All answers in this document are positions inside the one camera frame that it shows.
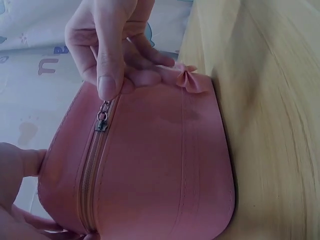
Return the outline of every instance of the pink bow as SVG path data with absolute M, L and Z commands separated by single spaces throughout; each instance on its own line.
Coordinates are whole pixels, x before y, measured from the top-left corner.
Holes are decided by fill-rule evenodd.
M 195 66 L 186 66 L 182 63 L 176 63 L 173 68 L 157 67 L 157 72 L 161 75 L 164 84 L 177 85 L 193 94 L 212 91 L 210 77 L 194 73 L 196 70 Z

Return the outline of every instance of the cartoon print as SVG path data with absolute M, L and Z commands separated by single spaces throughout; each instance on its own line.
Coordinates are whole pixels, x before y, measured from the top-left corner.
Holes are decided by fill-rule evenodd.
M 0 15 L 6 12 L 5 0 L 0 0 Z
M 9 59 L 9 56 L 0 57 L 0 64 L 4 64 Z
M 3 44 L 5 42 L 5 40 L 7 40 L 6 37 L 0 36 L 0 44 Z
M 59 62 L 57 58 L 45 58 L 39 62 L 39 70 L 38 75 L 41 76 L 42 74 L 54 74 L 56 69 L 54 68 L 45 68 L 44 64 L 56 64 Z
M 21 36 L 19 38 L 21 39 L 21 43 L 22 44 L 26 44 L 27 43 L 27 37 L 23 33 L 21 33 Z
M 53 50 L 53 54 L 68 54 L 69 53 L 69 49 L 67 48 L 67 46 L 64 46 L 64 49 L 62 49 L 59 46 L 56 46 Z
M 146 24 L 144 35 L 146 36 L 146 39 L 149 40 L 151 46 L 154 47 L 155 43 L 152 41 L 152 29 L 149 23 Z

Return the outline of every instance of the pink pouch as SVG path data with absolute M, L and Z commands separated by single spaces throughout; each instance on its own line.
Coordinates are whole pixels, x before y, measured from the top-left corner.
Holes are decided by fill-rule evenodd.
M 208 76 L 158 67 L 163 84 L 102 102 L 84 83 L 42 164 L 38 195 L 62 227 L 102 240 L 212 240 L 234 182 Z

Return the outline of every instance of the wooden surface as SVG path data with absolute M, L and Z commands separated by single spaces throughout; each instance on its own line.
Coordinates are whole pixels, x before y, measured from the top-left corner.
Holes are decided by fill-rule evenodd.
M 320 240 L 320 0 L 195 0 L 180 60 L 214 77 L 230 145 L 218 240 Z

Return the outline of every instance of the zipper pull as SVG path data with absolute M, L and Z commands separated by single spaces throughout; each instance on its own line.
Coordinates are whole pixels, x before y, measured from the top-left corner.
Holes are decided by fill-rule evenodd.
M 108 114 L 111 101 L 103 101 L 100 111 L 96 115 L 97 122 L 95 124 L 96 132 L 105 132 L 108 129 Z
M 105 132 L 108 129 L 108 121 L 106 120 L 99 120 L 95 124 L 95 131 L 96 132 Z

